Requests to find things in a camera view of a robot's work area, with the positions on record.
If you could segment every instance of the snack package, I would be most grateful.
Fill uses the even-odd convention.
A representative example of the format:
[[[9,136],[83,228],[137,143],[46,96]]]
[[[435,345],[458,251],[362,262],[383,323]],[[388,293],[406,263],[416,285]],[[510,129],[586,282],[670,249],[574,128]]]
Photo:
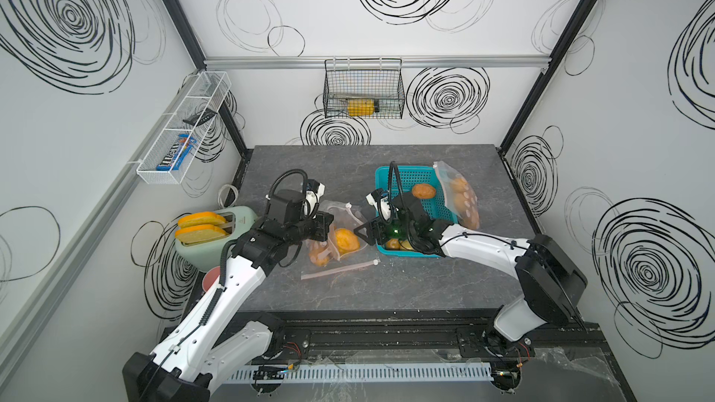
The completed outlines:
[[[350,203],[321,201],[319,210],[332,214],[335,219],[330,224],[327,242],[304,241],[303,248],[308,249],[313,264],[324,267],[331,259],[340,261],[344,255],[361,251],[367,246],[366,242],[353,234],[354,228],[367,222],[358,207]]]
[[[156,166],[157,171],[178,170],[184,161],[184,157],[196,144],[196,139],[189,137],[189,134],[179,134],[174,144],[169,148],[161,163]]]
[[[467,179],[459,171],[442,161],[435,162],[433,168],[442,185],[445,207],[457,215],[461,226],[470,230],[478,230],[477,194],[474,193]]]

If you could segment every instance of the plastic bag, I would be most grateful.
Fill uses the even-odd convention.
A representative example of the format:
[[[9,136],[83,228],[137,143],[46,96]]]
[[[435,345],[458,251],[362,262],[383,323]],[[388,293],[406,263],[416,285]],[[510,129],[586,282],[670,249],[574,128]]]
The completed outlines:
[[[479,228],[479,212],[477,210],[477,194],[467,179],[456,169],[442,161],[433,165],[437,179],[442,185],[445,196],[445,207],[459,218],[464,228],[477,230]]]
[[[313,264],[324,267],[330,262],[330,259],[340,261],[341,257],[361,251],[368,246],[366,242],[353,234],[354,228],[367,222],[360,213],[359,207],[350,203],[322,201],[319,210],[332,214],[335,219],[330,224],[327,242],[310,239],[305,241],[304,247],[308,249],[310,261]]]

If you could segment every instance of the white wire basket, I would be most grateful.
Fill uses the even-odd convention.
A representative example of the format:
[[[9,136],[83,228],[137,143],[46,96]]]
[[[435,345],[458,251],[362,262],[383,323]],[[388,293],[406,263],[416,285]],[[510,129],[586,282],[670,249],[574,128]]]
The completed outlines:
[[[204,137],[216,123],[231,81],[226,72],[201,72],[156,138],[137,174],[153,185],[178,185],[194,161]],[[201,124],[203,117],[213,117]]]

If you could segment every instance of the mint green toaster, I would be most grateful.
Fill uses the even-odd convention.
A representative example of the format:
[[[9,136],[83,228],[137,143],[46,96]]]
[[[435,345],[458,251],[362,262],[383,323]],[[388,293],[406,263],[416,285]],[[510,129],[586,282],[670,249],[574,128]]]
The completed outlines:
[[[174,243],[177,253],[201,272],[208,272],[218,266],[224,244],[247,232],[258,219],[256,213],[248,207],[222,208],[214,213],[226,219],[226,224],[218,227],[227,231],[228,236],[194,244],[184,244],[179,240]]]

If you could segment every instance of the red cup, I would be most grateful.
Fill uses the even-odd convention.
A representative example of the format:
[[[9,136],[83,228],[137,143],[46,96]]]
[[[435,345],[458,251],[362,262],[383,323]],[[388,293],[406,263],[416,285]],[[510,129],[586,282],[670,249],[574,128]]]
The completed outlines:
[[[204,275],[204,280],[201,282],[201,287],[204,288],[204,292],[208,292],[212,285],[219,279],[221,275],[221,267],[216,266],[210,271],[206,272]]]

